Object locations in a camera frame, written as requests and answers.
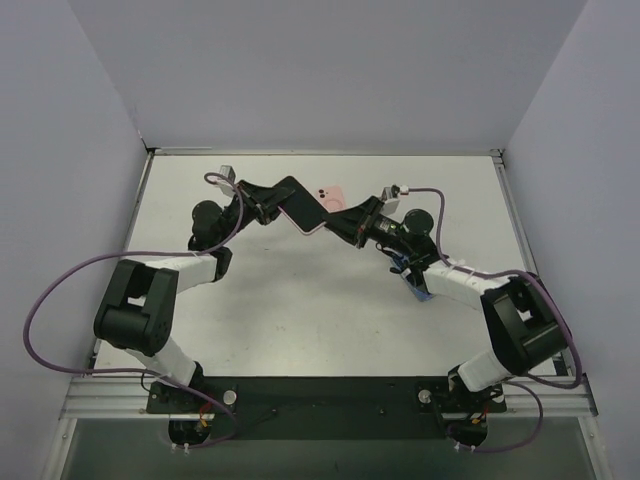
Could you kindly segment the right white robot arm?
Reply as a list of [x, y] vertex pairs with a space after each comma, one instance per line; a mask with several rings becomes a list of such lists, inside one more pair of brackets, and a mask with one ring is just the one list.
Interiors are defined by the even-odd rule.
[[391, 259], [392, 272], [418, 295], [444, 297], [483, 315], [490, 347], [450, 371], [451, 390], [476, 394], [575, 349], [536, 276], [517, 270], [490, 274], [448, 259], [439, 245], [440, 224], [427, 211], [412, 209], [397, 222], [384, 214], [382, 200], [371, 197], [326, 214], [324, 222], [356, 248], [375, 242]]

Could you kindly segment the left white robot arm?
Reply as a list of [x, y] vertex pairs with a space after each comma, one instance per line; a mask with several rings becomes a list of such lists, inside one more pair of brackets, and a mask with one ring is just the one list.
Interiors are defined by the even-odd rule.
[[294, 193], [283, 182], [261, 187], [241, 181], [231, 188], [226, 207], [212, 200], [196, 204], [188, 254], [117, 263], [94, 320], [95, 336], [171, 384], [169, 398], [179, 409], [199, 408], [205, 398], [202, 368], [171, 338], [176, 297], [221, 280], [232, 258], [224, 244], [253, 221], [271, 223]]

